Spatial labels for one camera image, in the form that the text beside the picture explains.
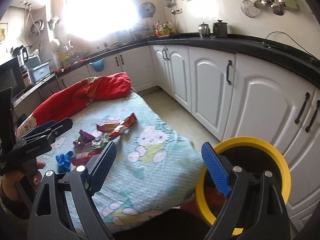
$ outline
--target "metal strainer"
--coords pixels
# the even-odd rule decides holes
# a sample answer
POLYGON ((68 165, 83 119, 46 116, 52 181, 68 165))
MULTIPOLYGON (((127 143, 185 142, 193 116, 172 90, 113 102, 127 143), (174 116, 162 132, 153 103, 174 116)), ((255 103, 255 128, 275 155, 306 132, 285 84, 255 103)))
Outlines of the metal strainer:
POLYGON ((255 8, 254 3, 249 0, 243 0, 240 7, 242 12, 250 18, 258 15, 258 9, 255 8))

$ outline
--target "blue glove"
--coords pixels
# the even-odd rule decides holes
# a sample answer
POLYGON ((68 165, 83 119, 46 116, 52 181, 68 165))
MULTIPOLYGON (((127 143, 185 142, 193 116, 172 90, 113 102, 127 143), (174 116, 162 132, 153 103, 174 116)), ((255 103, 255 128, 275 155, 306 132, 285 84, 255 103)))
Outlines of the blue glove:
POLYGON ((72 156, 73 156, 72 151, 68 152, 67 154, 62 153, 62 154, 56 156, 56 160, 58 162, 58 173, 70 172, 72 156))

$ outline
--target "mattress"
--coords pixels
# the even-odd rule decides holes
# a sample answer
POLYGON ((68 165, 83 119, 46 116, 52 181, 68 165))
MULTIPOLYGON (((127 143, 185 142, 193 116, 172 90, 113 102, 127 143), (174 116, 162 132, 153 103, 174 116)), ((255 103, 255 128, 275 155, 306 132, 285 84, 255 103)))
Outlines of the mattress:
MULTIPOLYGON (((92 197, 111 233, 133 228, 179 206, 193 192, 204 163, 190 141, 172 130, 132 91, 125 98, 94 102, 75 114, 71 117, 73 128, 57 138, 52 151, 39 157, 46 162, 43 175, 47 170, 57 171, 56 155, 70 150, 74 154, 93 151, 90 145, 73 145, 80 129, 95 134, 96 123, 122 121, 131 113, 138 121, 114 140, 115 162, 102 189, 92 197)), ((75 228, 83 233, 69 192, 67 201, 75 228)))

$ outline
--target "spatula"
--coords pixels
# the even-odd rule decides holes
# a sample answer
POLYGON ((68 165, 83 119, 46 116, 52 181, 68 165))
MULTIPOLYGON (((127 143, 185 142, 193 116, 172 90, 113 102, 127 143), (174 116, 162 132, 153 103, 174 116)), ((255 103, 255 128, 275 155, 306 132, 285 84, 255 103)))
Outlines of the spatula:
POLYGON ((297 3, 294 0, 284 0, 284 1, 287 7, 298 9, 297 3))

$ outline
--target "tiled floor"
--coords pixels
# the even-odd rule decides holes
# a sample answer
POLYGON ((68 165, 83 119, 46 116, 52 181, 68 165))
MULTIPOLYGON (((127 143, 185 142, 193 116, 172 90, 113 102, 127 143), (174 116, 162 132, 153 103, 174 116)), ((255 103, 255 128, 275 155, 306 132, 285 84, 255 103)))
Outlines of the tiled floor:
POLYGON ((217 138, 163 90, 142 97, 151 109, 173 130, 192 141, 198 152, 200 152, 204 142, 210 142, 212 146, 219 143, 217 138))

